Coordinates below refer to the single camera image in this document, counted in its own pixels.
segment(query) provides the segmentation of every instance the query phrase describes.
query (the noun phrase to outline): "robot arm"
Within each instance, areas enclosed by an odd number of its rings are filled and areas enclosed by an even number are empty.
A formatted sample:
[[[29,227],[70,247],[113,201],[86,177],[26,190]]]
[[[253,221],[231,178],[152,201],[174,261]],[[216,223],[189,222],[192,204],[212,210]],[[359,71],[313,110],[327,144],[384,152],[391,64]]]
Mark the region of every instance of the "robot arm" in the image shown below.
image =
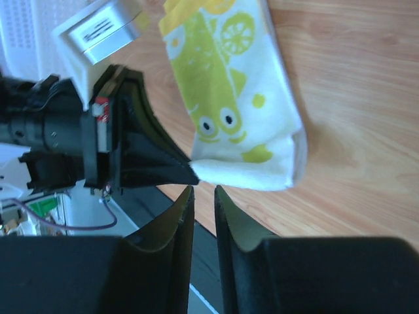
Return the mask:
[[[189,158],[154,116],[141,72],[111,65],[93,95],[83,111],[71,80],[0,78],[0,143],[31,148],[19,158],[31,193],[81,179],[87,188],[120,191],[198,183]]]

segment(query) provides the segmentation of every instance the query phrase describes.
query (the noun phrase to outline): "wooden tabletop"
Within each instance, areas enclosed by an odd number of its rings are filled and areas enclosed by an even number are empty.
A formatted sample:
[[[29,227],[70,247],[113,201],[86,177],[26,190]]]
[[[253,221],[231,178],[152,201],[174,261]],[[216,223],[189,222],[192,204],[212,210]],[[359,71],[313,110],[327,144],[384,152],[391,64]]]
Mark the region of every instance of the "wooden tabletop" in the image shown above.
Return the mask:
[[[164,1],[145,2],[150,29],[115,61],[145,73],[157,117],[189,154],[194,127],[157,28]],[[227,192],[282,236],[395,235],[419,248],[419,1],[269,3],[308,132],[306,176],[287,192]],[[174,199],[183,186],[161,189]],[[196,188],[212,232],[213,189]]]

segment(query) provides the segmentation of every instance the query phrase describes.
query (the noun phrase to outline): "towel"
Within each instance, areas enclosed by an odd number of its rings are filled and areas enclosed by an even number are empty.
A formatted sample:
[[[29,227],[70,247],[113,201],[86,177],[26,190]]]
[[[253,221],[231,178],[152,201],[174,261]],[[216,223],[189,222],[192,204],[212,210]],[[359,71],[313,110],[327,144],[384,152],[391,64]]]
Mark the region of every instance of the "towel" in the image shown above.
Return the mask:
[[[168,0],[160,21],[196,127],[199,179],[284,190],[302,177],[307,142],[266,0]]]

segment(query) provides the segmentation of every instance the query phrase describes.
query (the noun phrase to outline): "green cartoon character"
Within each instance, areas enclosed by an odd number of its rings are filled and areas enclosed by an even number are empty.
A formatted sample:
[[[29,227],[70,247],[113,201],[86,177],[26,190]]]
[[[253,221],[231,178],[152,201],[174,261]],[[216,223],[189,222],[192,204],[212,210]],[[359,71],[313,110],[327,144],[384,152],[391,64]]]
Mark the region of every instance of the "green cartoon character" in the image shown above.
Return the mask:
[[[221,129],[230,136],[231,143],[240,143],[246,132],[241,131],[237,96],[247,78],[244,73],[228,69],[210,27],[197,12],[165,38],[168,54],[200,140],[218,142]]]

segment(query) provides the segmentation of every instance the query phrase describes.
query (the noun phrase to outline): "red label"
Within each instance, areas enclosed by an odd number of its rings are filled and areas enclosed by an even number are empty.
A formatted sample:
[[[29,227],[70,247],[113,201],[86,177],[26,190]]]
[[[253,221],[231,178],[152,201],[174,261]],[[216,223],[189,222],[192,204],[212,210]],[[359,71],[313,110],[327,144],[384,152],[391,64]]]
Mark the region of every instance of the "red label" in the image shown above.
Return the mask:
[[[109,98],[98,96],[96,103],[101,107],[102,114],[97,117],[98,122],[108,123],[109,121]]]

